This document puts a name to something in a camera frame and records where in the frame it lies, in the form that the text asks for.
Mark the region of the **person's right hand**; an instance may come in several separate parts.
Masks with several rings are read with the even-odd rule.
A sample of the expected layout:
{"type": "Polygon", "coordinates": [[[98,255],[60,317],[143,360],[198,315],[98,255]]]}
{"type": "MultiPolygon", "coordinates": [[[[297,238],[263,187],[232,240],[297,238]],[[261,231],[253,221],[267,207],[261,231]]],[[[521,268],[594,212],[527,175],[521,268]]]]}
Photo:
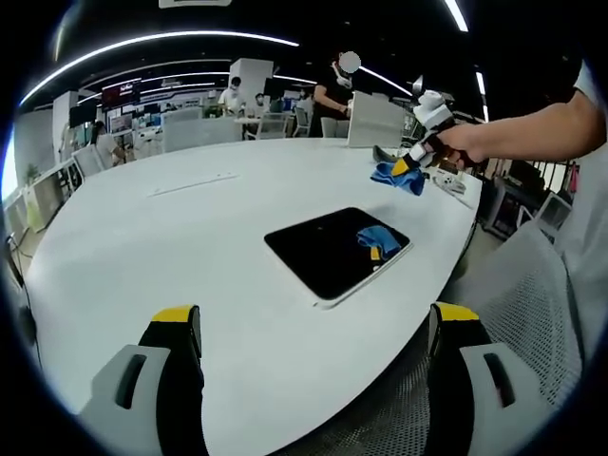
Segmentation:
{"type": "Polygon", "coordinates": [[[480,124],[457,124],[442,131],[438,138],[450,150],[448,160],[459,169],[474,166],[486,159],[480,134],[480,124]]]}

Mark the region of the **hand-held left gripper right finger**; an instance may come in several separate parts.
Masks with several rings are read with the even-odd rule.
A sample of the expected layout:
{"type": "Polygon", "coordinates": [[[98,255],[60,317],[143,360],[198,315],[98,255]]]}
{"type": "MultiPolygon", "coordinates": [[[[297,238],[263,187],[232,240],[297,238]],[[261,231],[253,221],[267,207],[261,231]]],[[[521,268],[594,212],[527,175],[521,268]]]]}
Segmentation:
{"type": "Polygon", "coordinates": [[[515,455],[546,420],[538,375],[469,308],[428,316],[428,455],[515,455]]]}

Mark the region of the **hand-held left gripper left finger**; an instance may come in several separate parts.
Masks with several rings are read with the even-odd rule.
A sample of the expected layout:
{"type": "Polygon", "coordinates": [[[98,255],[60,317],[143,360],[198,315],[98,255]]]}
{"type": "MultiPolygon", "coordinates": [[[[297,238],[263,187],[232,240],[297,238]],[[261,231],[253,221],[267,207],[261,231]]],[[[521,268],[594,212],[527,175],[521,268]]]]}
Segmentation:
{"type": "Polygon", "coordinates": [[[200,308],[153,316],[94,376],[80,422],[112,455],[206,455],[200,308]]]}

